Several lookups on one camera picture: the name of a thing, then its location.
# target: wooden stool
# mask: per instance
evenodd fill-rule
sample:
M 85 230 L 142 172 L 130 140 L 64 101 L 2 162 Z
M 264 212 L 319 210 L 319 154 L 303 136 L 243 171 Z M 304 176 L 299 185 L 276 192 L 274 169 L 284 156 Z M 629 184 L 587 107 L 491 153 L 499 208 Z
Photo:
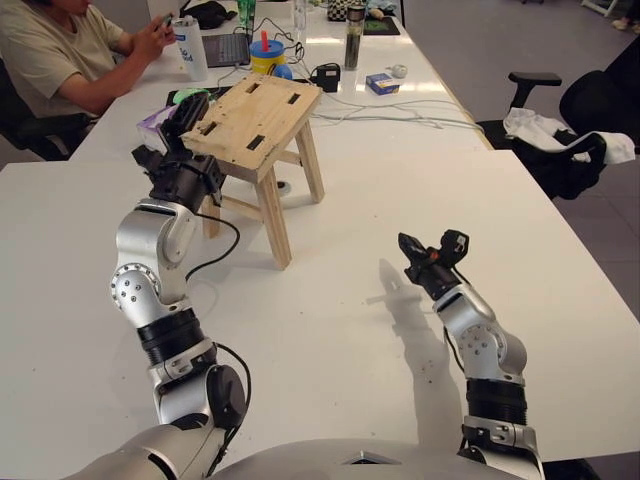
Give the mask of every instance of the wooden stool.
M 273 165 L 281 160 L 303 167 L 311 198 L 315 203 L 322 200 L 324 187 L 309 126 L 320 95 L 321 90 L 310 84 L 252 73 L 182 136 L 188 149 L 216 157 L 222 173 L 255 185 L 259 206 L 224 195 L 222 206 L 265 224 L 281 269 L 291 261 L 291 249 Z M 294 137 L 300 153 L 285 150 Z M 209 198 L 202 209 L 219 216 Z M 209 238 L 217 234 L 217 222 L 205 220 L 204 226 Z

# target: tissue box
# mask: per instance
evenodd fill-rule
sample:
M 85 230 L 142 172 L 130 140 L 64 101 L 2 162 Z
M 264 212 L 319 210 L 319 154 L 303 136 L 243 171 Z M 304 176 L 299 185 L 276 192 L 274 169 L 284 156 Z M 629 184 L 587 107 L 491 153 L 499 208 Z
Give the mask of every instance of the tissue box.
M 158 110 L 136 125 L 140 139 L 151 150 L 157 150 L 163 155 L 167 153 L 167 146 L 160 136 L 160 125 L 162 125 L 162 122 L 166 119 L 171 118 L 177 108 L 178 105 L 164 107 L 162 110 Z
M 378 95 L 386 95 L 388 93 L 398 93 L 400 84 L 386 73 L 377 73 L 375 75 L 367 75 L 367 85 Z

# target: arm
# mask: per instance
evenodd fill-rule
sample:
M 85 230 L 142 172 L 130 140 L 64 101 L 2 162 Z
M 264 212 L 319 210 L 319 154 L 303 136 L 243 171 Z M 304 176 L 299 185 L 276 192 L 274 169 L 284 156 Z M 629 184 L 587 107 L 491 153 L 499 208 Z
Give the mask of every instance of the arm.
M 173 30 L 160 26 L 161 21 L 157 17 L 135 35 L 120 36 L 116 50 L 127 55 L 127 59 L 112 71 L 93 82 L 75 73 L 60 85 L 58 93 L 82 109 L 102 115 L 116 98 L 131 90 L 164 47 L 175 41 Z
M 67 78 L 58 93 L 82 109 L 102 115 L 113 101 L 127 93 L 142 76 L 151 60 L 131 55 L 115 69 L 94 82 L 80 73 Z
M 194 157 L 179 139 L 208 106 L 207 95 L 194 95 L 163 124 L 166 156 L 134 152 L 153 190 L 122 220 L 116 236 L 112 298 L 151 361 L 160 425 L 67 480 L 202 479 L 213 473 L 246 413 L 242 382 L 231 367 L 218 364 L 216 344 L 200 328 L 181 268 L 195 213 L 206 195 L 220 198 L 225 178 L 215 158 Z
M 136 40 L 138 39 L 138 37 L 140 35 L 144 35 L 145 32 L 148 30 L 155 32 L 156 30 L 160 29 L 160 31 L 164 35 L 164 38 L 163 38 L 164 46 L 171 45 L 176 41 L 176 36 L 173 33 L 173 28 L 171 28 L 170 23 L 164 25 L 163 22 L 165 22 L 166 19 L 167 19 L 167 15 L 163 17 L 158 16 L 154 18 L 147 27 L 145 27 L 143 30 L 141 30 L 138 33 L 131 34 L 131 33 L 123 32 L 122 35 L 120 35 L 120 38 L 118 39 L 118 43 L 114 48 L 114 51 L 116 51 L 121 55 L 124 55 L 125 57 L 128 57 L 135 50 Z
M 411 263 L 407 277 L 435 302 L 433 311 L 444 324 L 445 337 L 451 333 L 462 357 L 469 407 L 462 432 L 468 448 L 458 454 L 510 473 L 514 471 L 505 461 L 522 459 L 517 462 L 519 476 L 544 479 L 535 430 L 526 420 L 522 372 L 527 352 L 455 268 L 467 254 L 469 237 L 447 230 L 436 249 L 400 233 L 398 243 Z
M 536 85 L 548 87 L 562 85 L 562 79 L 555 73 L 549 72 L 511 72 L 509 74 L 509 80 L 518 85 L 510 108 L 524 107 L 531 90 L 533 90 Z

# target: charger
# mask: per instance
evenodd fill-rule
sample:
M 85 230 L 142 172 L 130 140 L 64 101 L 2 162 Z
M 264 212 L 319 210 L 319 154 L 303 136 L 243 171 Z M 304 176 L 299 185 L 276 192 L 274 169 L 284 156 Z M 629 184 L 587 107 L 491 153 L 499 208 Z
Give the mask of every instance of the charger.
M 322 88 L 325 93 L 335 93 L 338 91 L 338 83 L 340 82 L 340 65 L 337 63 L 318 65 L 311 72 L 310 80 Z

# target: bottle cap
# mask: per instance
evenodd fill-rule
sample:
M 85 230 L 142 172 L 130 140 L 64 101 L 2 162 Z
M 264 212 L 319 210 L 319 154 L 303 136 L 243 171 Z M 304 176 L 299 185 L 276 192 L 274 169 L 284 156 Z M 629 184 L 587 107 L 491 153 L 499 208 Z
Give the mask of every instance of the bottle cap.
M 347 20 L 361 22 L 364 20 L 365 8 L 361 5 L 349 5 L 347 7 Z

